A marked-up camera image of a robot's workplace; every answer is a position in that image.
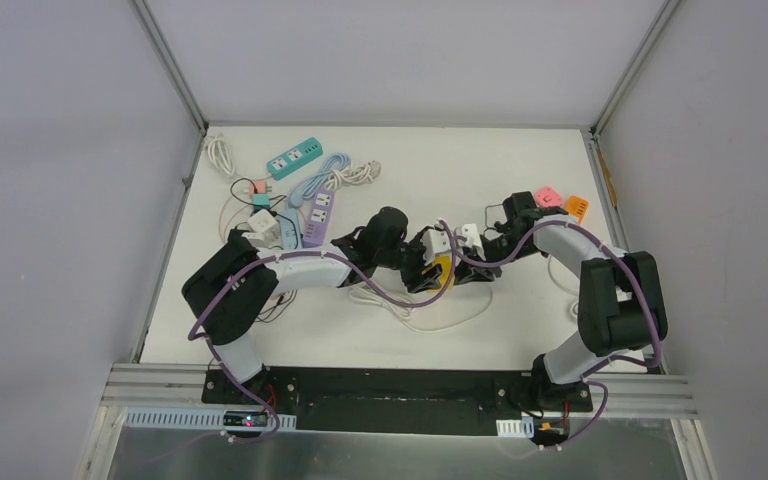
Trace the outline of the yellow pink cube socket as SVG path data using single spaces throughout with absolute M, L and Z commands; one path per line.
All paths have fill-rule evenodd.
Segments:
M 427 291 L 441 290 L 449 281 L 453 269 L 450 255 L 436 256 L 422 271 L 424 287 Z

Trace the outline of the pink plug adapter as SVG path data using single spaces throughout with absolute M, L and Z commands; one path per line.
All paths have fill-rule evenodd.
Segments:
M 534 194 L 535 203 L 541 208 L 563 207 L 564 198 L 554 188 L 546 186 Z

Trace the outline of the orange power strip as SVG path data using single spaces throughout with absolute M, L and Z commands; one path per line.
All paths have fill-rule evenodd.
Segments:
M 589 202 L 579 196 L 571 195 L 567 198 L 564 205 L 564 210 L 576 219 L 576 222 L 581 225 L 589 209 Z

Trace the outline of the purple power strip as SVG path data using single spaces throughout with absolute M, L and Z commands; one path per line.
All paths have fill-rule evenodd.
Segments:
M 325 243 L 334 201 L 333 190 L 320 189 L 313 196 L 301 239 L 304 248 L 319 247 Z

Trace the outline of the white cube socket adapter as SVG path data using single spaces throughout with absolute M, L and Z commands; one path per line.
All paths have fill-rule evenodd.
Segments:
M 252 232 L 262 235 L 267 243 L 275 242 L 280 237 L 280 225 L 267 209 L 257 210 L 246 223 Z

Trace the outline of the teal plug adapter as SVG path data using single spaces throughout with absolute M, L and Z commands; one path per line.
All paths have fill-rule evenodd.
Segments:
M 255 193 L 251 196 L 251 203 L 258 209 L 269 208 L 271 200 L 266 193 Z

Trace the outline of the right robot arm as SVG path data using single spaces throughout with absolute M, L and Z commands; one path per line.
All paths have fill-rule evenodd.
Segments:
M 506 220 L 492 239 L 446 232 L 459 269 L 495 275 L 504 265 L 540 254 L 579 281 L 577 331 L 534 360 L 525 381 L 527 399 L 550 410 L 613 361 L 659 366 L 668 324 L 654 257 L 612 247 L 564 209 L 540 207 L 521 193 L 502 207 Z

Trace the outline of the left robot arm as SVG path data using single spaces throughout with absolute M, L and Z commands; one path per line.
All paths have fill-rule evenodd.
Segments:
M 454 282 L 457 238 L 441 224 L 407 237 L 407 216 L 383 207 L 366 225 L 318 248 L 263 251 L 239 232 L 188 280 L 181 293 L 196 322 L 188 337 L 203 338 L 229 376 L 226 389 L 241 404 L 257 402 L 265 390 L 265 364 L 250 330 L 267 301 L 280 293 L 312 288 L 346 288 L 358 283 L 383 290 L 372 276 L 397 271 L 412 292 L 442 292 Z

